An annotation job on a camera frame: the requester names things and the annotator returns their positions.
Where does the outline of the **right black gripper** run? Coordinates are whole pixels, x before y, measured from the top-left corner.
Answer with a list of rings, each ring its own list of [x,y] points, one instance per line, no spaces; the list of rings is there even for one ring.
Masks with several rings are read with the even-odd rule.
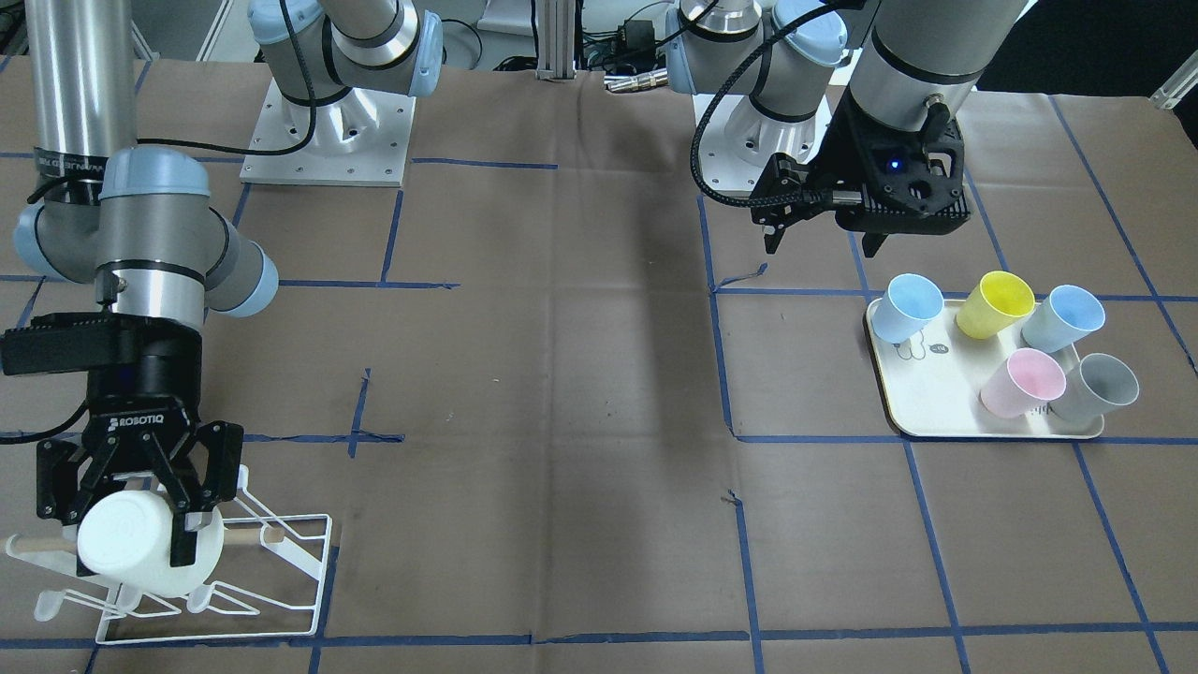
[[[81,441],[37,447],[40,518],[81,521],[123,487],[111,476],[153,470],[173,512],[168,564],[195,564],[198,532],[188,517],[235,498],[244,436],[236,423],[198,427],[201,362],[202,338],[190,328],[85,329],[89,421]]]

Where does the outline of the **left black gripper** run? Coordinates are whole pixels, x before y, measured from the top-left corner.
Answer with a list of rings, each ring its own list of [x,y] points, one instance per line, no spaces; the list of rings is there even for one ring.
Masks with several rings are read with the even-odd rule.
[[[952,233],[972,217],[963,192],[964,142],[944,102],[924,107],[915,130],[881,125],[842,96],[812,160],[819,188],[854,189],[861,201],[836,210],[843,229],[860,231],[865,259],[903,233]]]

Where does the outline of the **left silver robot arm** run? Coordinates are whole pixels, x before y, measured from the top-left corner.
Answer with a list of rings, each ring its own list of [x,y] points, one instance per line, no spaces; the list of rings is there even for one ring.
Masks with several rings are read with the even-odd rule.
[[[745,208],[770,255],[783,231],[830,211],[876,256],[891,235],[952,233],[963,195],[957,113],[1018,22],[1022,1],[680,1],[665,41],[671,89],[710,95],[689,150],[703,195]],[[859,61],[817,151],[767,142],[767,126],[812,125],[864,17]],[[752,113],[745,198],[707,178],[701,145],[728,95]]]

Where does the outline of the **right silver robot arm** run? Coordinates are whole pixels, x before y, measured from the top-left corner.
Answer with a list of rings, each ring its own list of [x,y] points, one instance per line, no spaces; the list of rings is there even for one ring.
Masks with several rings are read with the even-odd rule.
[[[125,1],[29,1],[38,183],[14,229],[18,255],[42,277],[95,291],[93,312],[52,312],[4,333],[4,374],[87,375],[80,441],[37,441],[36,512],[81,526],[125,476],[167,490],[167,558],[198,558],[198,526],[236,493],[243,430],[198,423],[207,312],[264,310],[278,271],[264,249],[211,208],[201,142],[141,139],[128,66]],[[272,68],[296,139],[244,156],[376,142],[365,91],[423,97],[444,63],[440,17],[411,1],[254,1],[252,31]]]

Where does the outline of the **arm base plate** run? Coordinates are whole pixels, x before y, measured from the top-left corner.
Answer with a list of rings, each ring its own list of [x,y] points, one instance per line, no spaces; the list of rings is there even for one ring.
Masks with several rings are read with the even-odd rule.
[[[819,151],[833,114],[827,98],[812,119],[783,123],[755,110],[745,95],[728,95],[710,116],[700,144],[706,184],[733,198],[748,198],[772,154],[806,163]]]
[[[304,148],[285,156],[248,156],[240,178],[280,186],[401,187],[416,99],[352,89],[316,111]]]

